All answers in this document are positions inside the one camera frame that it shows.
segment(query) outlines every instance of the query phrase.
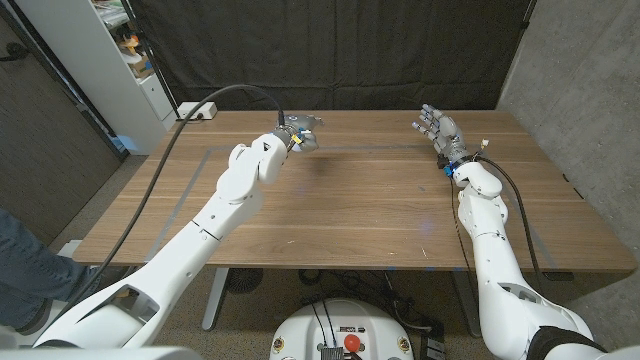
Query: gray wall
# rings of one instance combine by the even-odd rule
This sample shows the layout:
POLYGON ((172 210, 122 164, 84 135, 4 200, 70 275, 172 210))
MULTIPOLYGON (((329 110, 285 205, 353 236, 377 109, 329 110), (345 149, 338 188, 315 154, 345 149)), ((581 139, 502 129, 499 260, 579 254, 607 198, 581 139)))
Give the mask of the gray wall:
MULTIPOLYGON (((640 259, 640 1, 541 0, 499 110, 513 113, 640 259)), ((640 272, 555 287, 609 350, 640 344, 640 272)))

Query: red button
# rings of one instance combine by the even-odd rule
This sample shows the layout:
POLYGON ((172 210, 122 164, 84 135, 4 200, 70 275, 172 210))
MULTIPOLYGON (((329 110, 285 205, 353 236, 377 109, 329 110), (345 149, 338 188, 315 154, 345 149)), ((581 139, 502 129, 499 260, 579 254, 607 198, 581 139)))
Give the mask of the red button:
POLYGON ((347 348, 349 352, 358 352, 358 349, 360 349, 360 338, 353 334, 347 335, 347 337, 344 338, 344 347, 347 348))

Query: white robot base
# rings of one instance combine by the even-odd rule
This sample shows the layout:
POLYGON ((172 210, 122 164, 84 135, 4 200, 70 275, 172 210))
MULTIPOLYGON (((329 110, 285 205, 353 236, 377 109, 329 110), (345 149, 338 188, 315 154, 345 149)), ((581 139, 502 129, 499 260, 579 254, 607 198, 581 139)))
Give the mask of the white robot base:
POLYGON ((363 360, 413 359, 409 337, 395 319, 373 305, 342 298, 305 306, 285 320, 273 336, 269 359, 320 360, 325 338, 326 347, 345 353, 357 347, 363 360))

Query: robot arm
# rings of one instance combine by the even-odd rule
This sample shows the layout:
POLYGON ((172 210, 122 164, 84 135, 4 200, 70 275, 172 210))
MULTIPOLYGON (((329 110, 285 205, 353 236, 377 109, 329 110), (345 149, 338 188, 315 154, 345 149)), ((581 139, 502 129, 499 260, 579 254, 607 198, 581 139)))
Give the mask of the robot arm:
POLYGON ((36 341, 37 346, 134 348, 150 345, 176 302, 220 243, 263 203, 258 182, 275 182, 288 150, 313 151, 311 132, 322 121, 288 116, 286 125, 237 145, 229 168, 202 210, 144 267, 71 308, 36 341), (133 291, 135 302, 118 294, 133 291))
POLYGON ((500 197, 502 184, 470 156, 453 120, 428 105, 420 119, 426 124, 414 122, 413 127, 434 142, 438 154, 447 160, 448 174, 464 188, 458 194, 458 217, 473 242, 480 326, 489 350, 501 359, 526 359, 529 352, 544 348, 540 344, 545 334, 557 329, 569 334, 560 342, 564 345, 536 359, 609 356, 594 347, 580 316, 545 299, 524 280, 504 228, 508 212, 500 197))

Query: table top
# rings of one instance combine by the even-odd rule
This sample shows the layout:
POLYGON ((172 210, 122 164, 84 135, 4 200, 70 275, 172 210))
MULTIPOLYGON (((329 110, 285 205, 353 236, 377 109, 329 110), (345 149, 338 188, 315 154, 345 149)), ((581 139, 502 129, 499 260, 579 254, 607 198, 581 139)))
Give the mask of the table top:
MULTIPOLYGON (((456 233, 451 184, 436 152, 411 127, 419 111, 290 111, 314 114, 320 149, 290 153, 278 180, 261 185, 262 210, 238 227, 208 264, 224 267, 466 270, 456 233)), ((447 111, 470 150, 490 140, 486 156, 518 186, 540 267, 548 271, 630 272, 636 261, 596 212, 566 182, 512 115, 447 111)), ((150 259, 206 203, 238 143, 271 131, 275 112, 219 112, 188 124, 127 241, 113 260, 150 259)), ((101 262, 133 215, 170 131, 75 251, 101 262)), ((507 235, 525 271, 532 269, 513 190, 507 235)), ((473 248, 460 226, 473 267, 473 248)))

